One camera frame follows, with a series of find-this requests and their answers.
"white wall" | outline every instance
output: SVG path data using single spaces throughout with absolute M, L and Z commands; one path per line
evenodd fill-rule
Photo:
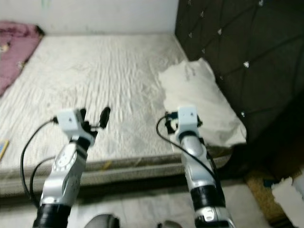
M 178 0 L 0 0 L 0 20 L 54 33 L 174 32 Z

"mattress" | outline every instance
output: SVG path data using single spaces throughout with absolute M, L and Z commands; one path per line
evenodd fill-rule
M 180 155 L 157 136 L 155 124 L 165 112 L 158 73 L 185 59 L 174 35 L 44 37 L 0 98 L 0 136 L 10 143 L 0 161 L 0 196 L 22 192 L 19 159 L 24 145 L 40 124 L 70 107 L 85 107 L 92 123 L 105 106 L 111 107 L 107 128 L 88 150 L 82 183 L 182 173 Z M 43 128 L 26 152 L 25 175 L 66 143 L 57 125 Z M 38 178 L 49 167 L 44 165 Z M 41 188 L 43 181 L 37 183 Z

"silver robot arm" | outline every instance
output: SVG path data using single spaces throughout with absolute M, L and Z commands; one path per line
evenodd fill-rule
M 207 149 L 200 138 L 198 127 L 202 122 L 198 118 L 196 107 L 180 107 L 177 113 L 168 114 L 168 133 L 174 132 L 170 123 L 174 119 L 178 120 L 174 133 L 176 141 L 188 152 L 182 152 L 181 157 L 195 210 L 196 227 L 235 228 L 226 209 L 219 180 L 215 179 Z
M 100 127 L 105 128 L 110 108 L 101 114 Z M 52 171 L 46 179 L 34 221 L 34 228 L 66 228 L 80 188 L 80 178 L 86 167 L 87 150 L 95 143 L 97 131 L 91 130 L 84 121 L 86 110 L 66 109 L 58 113 L 57 121 L 69 138 L 52 164 Z

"black tufted headboard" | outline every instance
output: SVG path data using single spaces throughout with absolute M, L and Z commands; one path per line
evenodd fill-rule
M 271 155 L 304 127 L 302 0 L 180 0 L 175 34 L 189 60 L 210 63 L 246 126 L 248 145 L 236 148 L 226 174 Z

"yellow object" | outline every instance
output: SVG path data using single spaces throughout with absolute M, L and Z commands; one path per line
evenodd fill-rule
M 0 141 L 0 160 L 4 155 L 4 152 L 9 144 L 8 140 Z
M 0 47 L 0 53 L 1 53 L 1 52 L 7 52 L 9 48 L 10 48 L 10 47 L 9 47 L 8 44 L 2 45 L 2 46 Z
M 107 170 L 110 165 L 112 164 L 112 161 L 107 161 L 104 166 L 101 168 L 102 171 Z

